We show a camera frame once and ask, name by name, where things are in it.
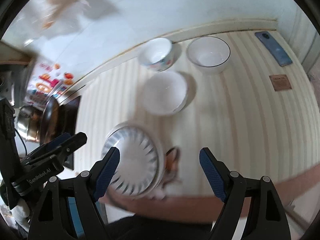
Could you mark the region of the white blue-leaf patterned plate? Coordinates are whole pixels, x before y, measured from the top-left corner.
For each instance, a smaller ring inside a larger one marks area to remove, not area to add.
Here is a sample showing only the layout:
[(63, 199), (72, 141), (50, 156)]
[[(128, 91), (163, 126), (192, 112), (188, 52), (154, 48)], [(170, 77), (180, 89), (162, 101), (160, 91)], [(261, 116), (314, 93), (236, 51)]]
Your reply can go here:
[(120, 161), (111, 188), (124, 197), (151, 196), (160, 184), (165, 168), (165, 155), (157, 136), (143, 124), (122, 122), (108, 133), (101, 157), (112, 147), (119, 150)]

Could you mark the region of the large white blue-rimmed bowl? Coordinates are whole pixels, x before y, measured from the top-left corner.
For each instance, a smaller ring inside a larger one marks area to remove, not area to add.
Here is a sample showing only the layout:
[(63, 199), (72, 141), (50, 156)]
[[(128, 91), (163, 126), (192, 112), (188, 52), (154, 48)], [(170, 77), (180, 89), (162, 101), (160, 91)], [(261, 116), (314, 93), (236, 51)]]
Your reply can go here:
[(164, 71), (149, 78), (142, 88), (144, 109), (155, 116), (171, 116), (185, 106), (188, 96), (186, 79), (175, 71)]

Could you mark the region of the white black-rimmed bowl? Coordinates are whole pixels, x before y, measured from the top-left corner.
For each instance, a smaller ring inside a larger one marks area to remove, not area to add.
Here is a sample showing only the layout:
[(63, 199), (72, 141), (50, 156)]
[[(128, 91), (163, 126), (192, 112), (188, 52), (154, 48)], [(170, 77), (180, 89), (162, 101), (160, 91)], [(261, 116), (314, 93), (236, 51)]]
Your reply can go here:
[(186, 49), (188, 60), (202, 73), (219, 74), (231, 62), (230, 46), (221, 38), (199, 37), (190, 42)]

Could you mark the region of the steel pot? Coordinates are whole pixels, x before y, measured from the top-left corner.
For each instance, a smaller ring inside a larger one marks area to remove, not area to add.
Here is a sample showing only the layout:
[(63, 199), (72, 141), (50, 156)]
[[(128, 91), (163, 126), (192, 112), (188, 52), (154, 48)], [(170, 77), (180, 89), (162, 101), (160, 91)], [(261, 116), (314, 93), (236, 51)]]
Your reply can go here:
[(40, 142), (42, 112), (33, 106), (22, 106), (17, 116), (17, 130), (28, 142)]

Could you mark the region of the black wok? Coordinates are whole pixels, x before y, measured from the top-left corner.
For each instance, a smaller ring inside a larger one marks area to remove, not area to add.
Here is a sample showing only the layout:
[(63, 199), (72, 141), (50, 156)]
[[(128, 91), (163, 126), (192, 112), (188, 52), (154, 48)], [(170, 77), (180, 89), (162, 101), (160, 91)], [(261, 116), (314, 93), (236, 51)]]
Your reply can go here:
[(48, 100), (40, 123), (40, 145), (60, 136), (65, 127), (65, 108), (53, 96)]

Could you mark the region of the black cooktop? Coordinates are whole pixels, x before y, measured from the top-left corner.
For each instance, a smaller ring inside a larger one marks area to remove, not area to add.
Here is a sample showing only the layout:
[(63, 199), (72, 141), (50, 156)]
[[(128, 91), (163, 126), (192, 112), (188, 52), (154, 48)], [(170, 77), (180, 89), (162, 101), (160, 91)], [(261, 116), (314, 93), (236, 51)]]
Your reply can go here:
[[(78, 116), (78, 110), (80, 106), (81, 96), (76, 96), (68, 103), (61, 105), (63, 109), (63, 127), (61, 133), (69, 133), (75, 135), (76, 120)], [(74, 170), (74, 153), (72, 152), (67, 160), (63, 163), (64, 167)]]

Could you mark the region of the colourful fruit sticker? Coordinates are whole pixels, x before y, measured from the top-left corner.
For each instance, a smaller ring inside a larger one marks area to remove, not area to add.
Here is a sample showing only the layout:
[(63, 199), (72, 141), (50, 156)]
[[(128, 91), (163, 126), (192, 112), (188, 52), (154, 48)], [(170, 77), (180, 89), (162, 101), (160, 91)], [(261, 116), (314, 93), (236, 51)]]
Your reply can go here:
[(74, 81), (74, 73), (39, 56), (33, 62), (24, 102), (37, 109), (44, 109), (51, 97), (60, 97)]

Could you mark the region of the small brown card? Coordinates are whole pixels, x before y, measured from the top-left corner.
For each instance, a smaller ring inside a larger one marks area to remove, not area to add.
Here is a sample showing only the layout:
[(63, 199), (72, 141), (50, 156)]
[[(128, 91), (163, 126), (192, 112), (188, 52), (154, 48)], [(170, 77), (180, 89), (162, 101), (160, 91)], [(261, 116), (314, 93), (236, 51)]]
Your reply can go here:
[(276, 92), (292, 89), (291, 83), (285, 74), (270, 75), (269, 78)]

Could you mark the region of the blue smartphone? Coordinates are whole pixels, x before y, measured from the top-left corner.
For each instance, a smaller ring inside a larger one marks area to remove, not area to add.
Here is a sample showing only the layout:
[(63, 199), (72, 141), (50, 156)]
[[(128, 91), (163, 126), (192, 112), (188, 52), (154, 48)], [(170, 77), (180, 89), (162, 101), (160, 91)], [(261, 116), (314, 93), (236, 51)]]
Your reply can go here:
[(293, 64), (293, 61), (283, 47), (268, 31), (259, 31), (254, 34), (281, 67)]

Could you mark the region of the floral patterned white bowl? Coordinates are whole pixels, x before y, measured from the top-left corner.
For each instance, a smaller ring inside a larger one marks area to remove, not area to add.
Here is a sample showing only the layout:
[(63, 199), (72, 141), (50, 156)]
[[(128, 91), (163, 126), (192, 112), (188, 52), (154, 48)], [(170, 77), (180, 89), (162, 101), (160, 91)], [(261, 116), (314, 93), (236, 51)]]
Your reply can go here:
[(154, 38), (141, 46), (138, 53), (140, 65), (156, 72), (170, 68), (174, 61), (172, 42), (167, 38)]

